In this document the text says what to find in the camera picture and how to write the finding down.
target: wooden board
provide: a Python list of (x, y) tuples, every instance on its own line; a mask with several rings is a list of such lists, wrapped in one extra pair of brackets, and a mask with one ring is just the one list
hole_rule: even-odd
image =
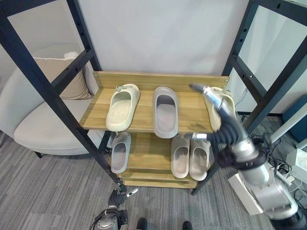
[(159, 180), (124, 180), (127, 186), (162, 187), (162, 188), (195, 188), (196, 181), (159, 181)]
[(176, 178), (172, 171), (169, 170), (141, 170), (141, 169), (126, 169), (119, 175), (124, 180), (141, 179), (141, 180), (164, 180), (164, 181), (194, 181), (188, 175), (185, 178)]
[(134, 83), (141, 90), (129, 132), (153, 132), (154, 111), (153, 93), (158, 86), (167, 86), (178, 97), (179, 133), (211, 132), (208, 111), (204, 98), (193, 92), (188, 84), (199, 82), (207, 85), (225, 87), (228, 77), (202, 75), (153, 75), (132, 73), (94, 72), (101, 88), (80, 120), (80, 125), (88, 129), (106, 129), (106, 116), (115, 87)]
[(171, 170), (171, 139), (132, 133), (127, 169)]
[(94, 71), (98, 85), (108, 89), (116, 86), (133, 83), (140, 90), (154, 91), (159, 86), (166, 86), (175, 92), (192, 92), (190, 83), (199, 82), (208, 86), (225, 88), (229, 77), (207, 75), (182, 75), (182, 74), (149, 74), (149, 73), (125, 73)]
[[(114, 89), (99, 89), (85, 111), (80, 125), (88, 129), (107, 129), (106, 116)], [(141, 90), (129, 132), (154, 132), (153, 91)], [(179, 133), (212, 132), (204, 98), (200, 93), (177, 92)]]

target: floor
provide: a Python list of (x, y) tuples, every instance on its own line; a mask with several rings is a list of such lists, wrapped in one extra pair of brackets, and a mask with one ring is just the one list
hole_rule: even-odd
[[(280, 118), (268, 117), (255, 134), (281, 124)], [(295, 144), (284, 135), (274, 156), (284, 159)], [(249, 216), (240, 203), (227, 181), (235, 173), (219, 170), (196, 196), (188, 189), (139, 187), (123, 206), (129, 224), (122, 229), (134, 229), (145, 217), (149, 230), (178, 230), (185, 220), (195, 230), (272, 230), (264, 214)], [(0, 142), (1, 230), (87, 230), (115, 187), (90, 155), (39, 159), (11, 138)]]

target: slide sandal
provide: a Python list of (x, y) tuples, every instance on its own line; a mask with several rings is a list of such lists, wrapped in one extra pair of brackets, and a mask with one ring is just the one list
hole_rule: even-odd
[(106, 127), (113, 132), (127, 129), (133, 119), (135, 107), (140, 98), (140, 90), (134, 84), (116, 87), (106, 116)]
[(126, 170), (131, 146), (131, 136), (128, 132), (120, 132), (112, 143), (111, 171), (122, 173)]
[(208, 141), (191, 141), (190, 147), (190, 176), (196, 181), (202, 181), (207, 176), (209, 169), (209, 147)]
[(172, 140), (171, 170), (177, 178), (185, 178), (189, 173), (190, 140), (178, 134)]
[[(226, 91), (226, 90), (222, 90), (221, 88), (218, 87), (211, 87), (213, 90), (215, 90), (217, 93), (219, 93), (221, 95), (221, 97), (228, 102), (230, 108), (232, 108), (232, 111), (234, 112), (234, 116), (236, 116), (235, 114), (235, 103), (234, 100), (231, 97), (231, 92), (230, 91)], [(210, 125), (213, 131), (217, 131), (219, 130), (220, 126), (221, 126), (221, 118), (218, 115), (218, 113), (216, 112), (214, 105), (209, 101), (208, 98), (204, 97), (205, 99), (205, 103), (206, 103), (206, 107), (208, 109), (208, 113), (209, 113), (209, 119), (210, 119)]]
[(153, 129), (160, 138), (172, 138), (178, 132), (178, 104), (174, 91), (158, 87), (153, 94)]

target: cable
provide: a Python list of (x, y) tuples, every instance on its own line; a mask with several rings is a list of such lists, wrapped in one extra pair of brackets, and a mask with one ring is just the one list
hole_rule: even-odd
[(294, 190), (298, 189), (300, 186), (302, 186), (302, 184), (303, 184), (302, 181), (301, 181), (301, 184), (300, 184), (300, 185), (297, 185), (297, 184), (296, 184), (297, 187), (296, 187), (295, 189), (292, 189), (291, 191), (289, 191), (289, 193), (291, 193), (291, 192), (293, 192)]
[(291, 165), (289, 165), (286, 161), (283, 161), (279, 158), (274, 157), (272, 154), (276, 147), (281, 143), (281, 139), (279, 138), (279, 142), (274, 145), (272, 148), (270, 139), (267, 138), (267, 135), (270, 133), (263, 133), (262, 135), (256, 135), (251, 133), (249, 136), (252, 139), (252, 142), (254, 145), (259, 146), (262, 150), (266, 152), (266, 158), (268, 162), (273, 166), (274, 168), (274, 175), (277, 174), (277, 170), (282, 169), (284, 170), (284, 174), (289, 174), (292, 171)]
[(243, 101), (243, 99), (245, 98), (247, 92), (248, 92), (248, 90), (247, 90), (247, 88), (246, 88), (246, 89), (245, 89), (245, 94), (244, 94), (243, 98), (235, 105), (235, 107), (236, 107), (241, 101)]
[(302, 193), (305, 192), (306, 194), (307, 194), (307, 191), (304, 190), (304, 189), (297, 189), (297, 190), (294, 192), (294, 200), (297, 202), (297, 204), (298, 204), (301, 208), (307, 210), (307, 208), (304, 208), (304, 206), (303, 206), (302, 203), (300, 202), (300, 200), (301, 200), (303, 197), (307, 198), (307, 196), (306, 196), (306, 195), (302, 195), (299, 199), (297, 199), (297, 198), (296, 198), (296, 193), (297, 193), (297, 191), (301, 191)]

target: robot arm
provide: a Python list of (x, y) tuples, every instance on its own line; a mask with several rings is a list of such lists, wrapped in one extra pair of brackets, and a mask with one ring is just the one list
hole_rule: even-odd
[(267, 163), (267, 154), (254, 146), (244, 128), (233, 117), (228, 104), (210, 87), (200, 84), (190, 84), (190, 87), (211, 100), (222, 122), (217, 132), (187, 136), (190, 139), (227, 145), (217, 154), (216, 160), (221, 167), (234, 166), (239, 170), (245, 186), (277, 230), (307, 229), (306, 217), (283, 183), (275, 178)]

